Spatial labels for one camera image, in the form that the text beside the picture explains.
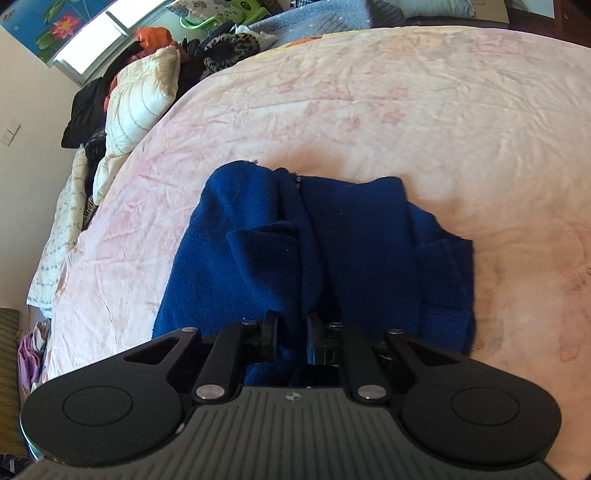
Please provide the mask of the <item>blue knit sweater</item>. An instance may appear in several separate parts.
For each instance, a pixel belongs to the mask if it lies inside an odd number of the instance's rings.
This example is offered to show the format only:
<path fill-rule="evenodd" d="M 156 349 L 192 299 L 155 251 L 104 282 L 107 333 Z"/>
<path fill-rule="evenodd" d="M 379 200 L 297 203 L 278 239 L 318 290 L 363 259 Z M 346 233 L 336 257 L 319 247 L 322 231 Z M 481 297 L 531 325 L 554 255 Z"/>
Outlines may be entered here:
<path fill-rule="evenodd" d="M 410 203 L 403 182 L 298 176 L 236 161 L 217 168 L 175 254 L 153 335 L 205 336 L 280 317 L 279 358 L 249 385 L 311 381 L 308 318 L 370 338 L 398 328 L 468 354 L 475 336 L 474 249 Z"/>

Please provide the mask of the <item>black clothes heap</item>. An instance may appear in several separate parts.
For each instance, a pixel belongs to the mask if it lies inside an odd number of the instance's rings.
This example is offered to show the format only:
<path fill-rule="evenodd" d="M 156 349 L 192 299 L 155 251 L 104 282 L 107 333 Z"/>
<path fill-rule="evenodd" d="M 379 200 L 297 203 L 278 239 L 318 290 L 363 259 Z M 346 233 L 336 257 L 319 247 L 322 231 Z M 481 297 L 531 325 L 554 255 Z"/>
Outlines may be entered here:
<path fill-rule="evenodd" d="M 62 148 L 77 149 L 81 144 L 85 144 L 97 129 L 104 127 L 104 100 L 107 90 L 116 74 L 127 65 L 128 59 L 141 50 L 140 43 L 133 42 L 111 62 L 102 76 L 95 78 L 76 93 L 72 102 L 71 118 L 62 135 Z"/>

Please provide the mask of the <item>pink floral bed sheet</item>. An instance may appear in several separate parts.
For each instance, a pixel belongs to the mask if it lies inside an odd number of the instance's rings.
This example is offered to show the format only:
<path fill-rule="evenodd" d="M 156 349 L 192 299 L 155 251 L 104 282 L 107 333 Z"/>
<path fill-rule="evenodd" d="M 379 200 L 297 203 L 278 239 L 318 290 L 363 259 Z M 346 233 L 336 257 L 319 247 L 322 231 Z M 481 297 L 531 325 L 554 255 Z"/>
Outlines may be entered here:
<path fill-rule="evenodd" d="M 128 157 L 66 258 L 43 377 L 149 340 L 178 244 L 219 166 L 396 176 L 471 239 L 474 356 L 558 401 L 548 459 L 590 472 L 590 52 L 469 27 L 328 35 L 202 80 Z"/>

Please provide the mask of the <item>white quilted pillow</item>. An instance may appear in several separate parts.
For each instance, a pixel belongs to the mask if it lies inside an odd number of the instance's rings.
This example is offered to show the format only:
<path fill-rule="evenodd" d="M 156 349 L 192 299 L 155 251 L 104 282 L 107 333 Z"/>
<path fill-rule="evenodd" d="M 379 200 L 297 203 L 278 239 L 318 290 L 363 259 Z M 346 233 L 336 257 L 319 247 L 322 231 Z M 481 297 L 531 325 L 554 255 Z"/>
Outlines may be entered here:
<path fill-rule="evenodd" d="M 179 71 L 179 51 L 167 46 L 118 73 L 107 105 L 105 156 L 93 180 L 95 204 L 102 203 L 131 152 L 172 105 Z"/>

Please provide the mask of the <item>leopard print garment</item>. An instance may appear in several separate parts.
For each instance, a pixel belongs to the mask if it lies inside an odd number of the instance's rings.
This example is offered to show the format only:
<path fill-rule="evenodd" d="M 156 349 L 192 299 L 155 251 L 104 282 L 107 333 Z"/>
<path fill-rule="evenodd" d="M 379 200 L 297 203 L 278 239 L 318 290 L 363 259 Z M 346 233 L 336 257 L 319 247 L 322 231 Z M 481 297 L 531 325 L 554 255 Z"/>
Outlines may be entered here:
<path fill-rule="evenodd" d="M 216 73 L 260 51 L 259 40 L 253 34 L 221 34 L 205 45 L 204 66 L 209 72 Z"/>

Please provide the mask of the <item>light blue quilted blanket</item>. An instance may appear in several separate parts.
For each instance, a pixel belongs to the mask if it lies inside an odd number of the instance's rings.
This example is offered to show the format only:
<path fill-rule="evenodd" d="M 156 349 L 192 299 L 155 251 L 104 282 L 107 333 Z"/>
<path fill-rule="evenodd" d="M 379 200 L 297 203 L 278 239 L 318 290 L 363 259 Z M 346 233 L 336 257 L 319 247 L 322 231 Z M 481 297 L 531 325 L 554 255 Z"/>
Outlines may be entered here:
<path fill-rule="evenodd" d="M 273 35 L 280 46 L 319 35 L 405 24 L 403 11 L 389 1 L 329 0 L 284 11 L 249 25 L 249 29 Z"/>

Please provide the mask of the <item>green plastic chair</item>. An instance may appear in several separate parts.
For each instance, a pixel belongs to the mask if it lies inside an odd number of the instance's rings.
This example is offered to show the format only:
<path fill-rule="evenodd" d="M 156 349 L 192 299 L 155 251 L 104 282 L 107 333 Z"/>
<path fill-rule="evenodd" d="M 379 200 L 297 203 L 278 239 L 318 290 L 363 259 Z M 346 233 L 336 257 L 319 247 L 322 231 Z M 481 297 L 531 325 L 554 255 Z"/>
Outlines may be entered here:
<path fill-rule="evenodd" d="M 252 0 L 173 1 L 166 9 L 188 30 L 212 29 L 226 22 L 249 25 L 270 16 L 262 3 Z"/>

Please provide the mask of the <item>window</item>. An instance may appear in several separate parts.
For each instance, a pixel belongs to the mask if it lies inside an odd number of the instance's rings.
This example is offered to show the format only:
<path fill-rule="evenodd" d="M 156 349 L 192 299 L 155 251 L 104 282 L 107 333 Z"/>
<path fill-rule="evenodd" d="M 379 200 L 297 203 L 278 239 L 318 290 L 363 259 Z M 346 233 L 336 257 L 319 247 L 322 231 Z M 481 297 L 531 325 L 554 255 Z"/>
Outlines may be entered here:
<path fill-rule="evenodd" d="M 160 16 L 168 1 L 113 1 L 61 47 L 49 65 L 83 85 L 133 42 L 137 28 Z"/>

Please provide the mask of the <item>orange garment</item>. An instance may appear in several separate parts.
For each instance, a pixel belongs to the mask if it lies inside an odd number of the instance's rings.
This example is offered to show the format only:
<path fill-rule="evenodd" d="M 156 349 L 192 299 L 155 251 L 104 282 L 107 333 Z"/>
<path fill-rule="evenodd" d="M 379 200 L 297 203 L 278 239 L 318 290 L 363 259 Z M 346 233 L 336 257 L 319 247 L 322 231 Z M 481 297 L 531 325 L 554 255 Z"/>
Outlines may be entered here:
<path fill-rule="evenodd" d="M 179 52 L 180 62 L 189 60 L 189 56 L 183 47 L 173 38 L 168 29 L 164 27 L 142 27 L 135 31 L 136 41 L 126 47 L 117 58 L 109 65 L 102 76 L 103 83 L 103 110 L 106 111 L 112 90 L 117 85 L 117 75 L 127 65 L 147 57 L 161 48 L 173 46 Z"/>

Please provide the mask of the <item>floral white cushion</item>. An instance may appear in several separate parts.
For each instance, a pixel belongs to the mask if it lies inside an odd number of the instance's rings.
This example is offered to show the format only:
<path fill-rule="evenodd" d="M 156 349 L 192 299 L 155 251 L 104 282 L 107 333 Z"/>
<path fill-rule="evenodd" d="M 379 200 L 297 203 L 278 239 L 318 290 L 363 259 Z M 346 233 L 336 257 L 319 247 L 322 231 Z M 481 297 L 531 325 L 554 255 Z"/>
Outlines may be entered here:
<path fill-rule="evenodd" d="M 224 0 L 176 0 L 168 3 L 166 9 L 180 18 L 198 25 L 214 16 L 221 16 L 223 22 L 242 20 L 242 11 L 231 1 Z"/>

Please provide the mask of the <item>lotus flower window blind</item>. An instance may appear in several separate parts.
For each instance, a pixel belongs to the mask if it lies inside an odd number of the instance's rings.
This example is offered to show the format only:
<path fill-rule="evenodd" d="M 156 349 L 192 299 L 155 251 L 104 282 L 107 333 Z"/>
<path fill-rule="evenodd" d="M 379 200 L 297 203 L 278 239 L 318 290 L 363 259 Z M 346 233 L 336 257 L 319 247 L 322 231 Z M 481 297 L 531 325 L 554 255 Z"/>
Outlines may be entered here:
<path fill-rule="evenodd" d="M 82 27 L 111 4 L 107 0 L 2 1 L 1 26 L 48 64 Z"/>

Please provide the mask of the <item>white wall switch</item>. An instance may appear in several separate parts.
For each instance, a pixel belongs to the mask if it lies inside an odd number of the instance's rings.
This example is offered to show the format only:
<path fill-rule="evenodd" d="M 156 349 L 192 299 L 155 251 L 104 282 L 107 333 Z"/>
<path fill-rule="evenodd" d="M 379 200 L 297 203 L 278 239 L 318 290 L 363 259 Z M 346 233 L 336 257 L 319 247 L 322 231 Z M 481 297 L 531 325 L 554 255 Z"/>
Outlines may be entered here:
<path fill-rule="evenodd" d="M 2 132 L 1 143 L 9 147 L 13 143 L 20 129 L 21 124 L 18 121 L 11 121 Z"/>

